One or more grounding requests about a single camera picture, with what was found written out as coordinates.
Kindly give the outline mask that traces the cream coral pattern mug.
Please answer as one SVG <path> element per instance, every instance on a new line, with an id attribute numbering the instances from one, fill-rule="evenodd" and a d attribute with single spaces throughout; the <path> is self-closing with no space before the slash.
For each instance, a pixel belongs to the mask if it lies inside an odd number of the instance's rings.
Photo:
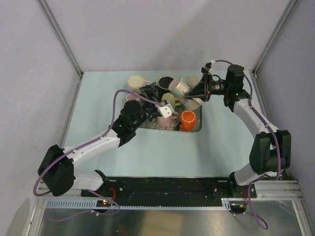
<path id="1" fill-rule="evenodd" d="M 174 79 L 169 87 L 168 90 L 176 96 L 185 96 L 191 88 L 187 85 L 186 81 L 181 77 Z"/>

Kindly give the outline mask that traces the tall cream seahorse mug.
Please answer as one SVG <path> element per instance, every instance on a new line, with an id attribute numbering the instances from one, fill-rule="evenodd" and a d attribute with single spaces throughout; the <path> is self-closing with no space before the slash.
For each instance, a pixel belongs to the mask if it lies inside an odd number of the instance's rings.
<path id="1" fill-rule="evenodd" d="M 185 81 L 187 85 L 192 89 L 199 83 L 200 79 L 197 78 L 196 76 L 190 75 L 185 78 Z M 203 101 L 200 98 L 187 99 L 187 102 L 188 103 L 186 105 L 186 109 L 190 111 L 196 110 L 203 103 Z"/>

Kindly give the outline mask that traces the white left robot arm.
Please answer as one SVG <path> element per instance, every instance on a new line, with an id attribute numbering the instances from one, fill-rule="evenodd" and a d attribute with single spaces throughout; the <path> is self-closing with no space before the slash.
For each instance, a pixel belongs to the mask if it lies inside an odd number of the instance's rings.
<path id="1" fill-rule="evenodd" d="M 49 189 L 58 197 L 69 190 L 82 190 L 87 196 L 92 190 L 98 196 L 109 191 L 109 180 L 100 170 L 80 171 L 78 166 L 92 158 L 128 143 L 136 135 L 136 130 L 150 116 L 159 116 L 158 107 L 146 102 L 141 105 L 132 100 L 126 102 L 120 115 L 104 133 L 85 143 L 66 149 L 51 146 L 38 169 L 38 174 Z"/>

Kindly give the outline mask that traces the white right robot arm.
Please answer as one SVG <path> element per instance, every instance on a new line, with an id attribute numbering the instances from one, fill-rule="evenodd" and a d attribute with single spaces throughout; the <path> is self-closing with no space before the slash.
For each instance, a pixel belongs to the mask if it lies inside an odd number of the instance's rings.
<path id="1" fill-rule="evenodd" d="M 274 180 L 291 164 L 291 134 L 273 125 L 252 103 L 253 92 L 247 92 L 243 80 L 247 79 L 244 68 L 229 63 L 226 78 L 213 79 L 214 61 L 206 63 L 202 78 L 186 95 L 186 98 L 200 98 L 209 101 L 212 95 L 222 95 L 223 102 L 237 115 L 251 132 L 254 142 L 249 155 L 249 163 L 242 169 L 232 172 L 228 179 L 227 190 L 233 197 L 239 197 L 245 188 L 268 177 L 275 172 Z"/>

